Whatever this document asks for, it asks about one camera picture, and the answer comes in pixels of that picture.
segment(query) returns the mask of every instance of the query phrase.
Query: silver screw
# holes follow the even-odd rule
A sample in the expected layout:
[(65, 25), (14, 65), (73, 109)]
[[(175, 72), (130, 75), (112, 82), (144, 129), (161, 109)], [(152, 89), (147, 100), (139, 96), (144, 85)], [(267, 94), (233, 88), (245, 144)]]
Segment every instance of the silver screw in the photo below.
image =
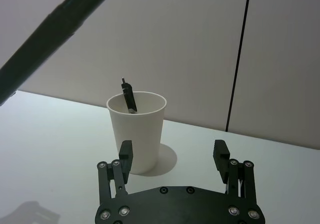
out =
[(256, 211), (249, 211), (248, 214), (249, 214), (249, 217), (251, 217), (252, 219), (260, 218), (259, 213), (257, 213)]
[(128, 207), (123, 207), (119, 210), (119, 215), (124, 217), (128, 215), (129, 212), (130, 212), (130, 209)]
[(102, 212), (102, 213), (100, 214), (100, 219), (106, 220), (106, 219), (108, 219), (110, 216), (111, 216), (110, 212), (104, 211), (104, 212)]
[(118, 166), (120, 164), (120, 162), (118, 160), (115, 160), (112, 164), (115, 166)]
[(245, 162), (244, 164), (249, 168), (252, 167), (252, 163), (250, 163), (250, 162)]
[(232, 216), (237, 216), (237, 215), (240, 214), (239, 209), (236, 208), (236, 207), (230, 207), (230, 208), (229, 208), (229, 213), (230, 213)]
[(236, 160), (231, 160), (230, 163), (231, 163), (232, 165), (237, 165), (237, 164), (238, 164), (238, 162), (237, 162)]

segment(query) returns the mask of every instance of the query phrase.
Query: white table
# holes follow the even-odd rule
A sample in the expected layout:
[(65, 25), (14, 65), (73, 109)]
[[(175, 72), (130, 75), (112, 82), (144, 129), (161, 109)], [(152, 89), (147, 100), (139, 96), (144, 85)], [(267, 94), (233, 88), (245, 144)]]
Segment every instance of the white table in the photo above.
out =
[[(130, 175), (127, 191), (163, 185), (224, 192), (215, 139), (226, 141), (231, 157), (254, 162), (257, 203), (268, 224), (319, 223), (319, 151), (176, 122), (164, 122), (158, 170)], [(159, 175), (172, 168), (175, 154), (174, 168)], [(0, 107), (0, 224), (94, 223), (96, 165), (116, 157), (107, 109), (18, 92)]]

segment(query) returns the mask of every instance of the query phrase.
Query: white paper cup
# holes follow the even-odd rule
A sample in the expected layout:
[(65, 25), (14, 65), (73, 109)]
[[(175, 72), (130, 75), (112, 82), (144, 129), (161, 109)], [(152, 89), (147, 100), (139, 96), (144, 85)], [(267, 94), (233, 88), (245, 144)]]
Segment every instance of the white paper cup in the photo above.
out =
[(155, 93), (133, 93), (136, 114), (128, 112), (123, 94), (110, 98), (106, 107), (110, 112), (118, 152), (123, 141), (132, 140), (131, 173), (141, 174), (151, 170), (158, 161), (167, 102), (164, 97)]

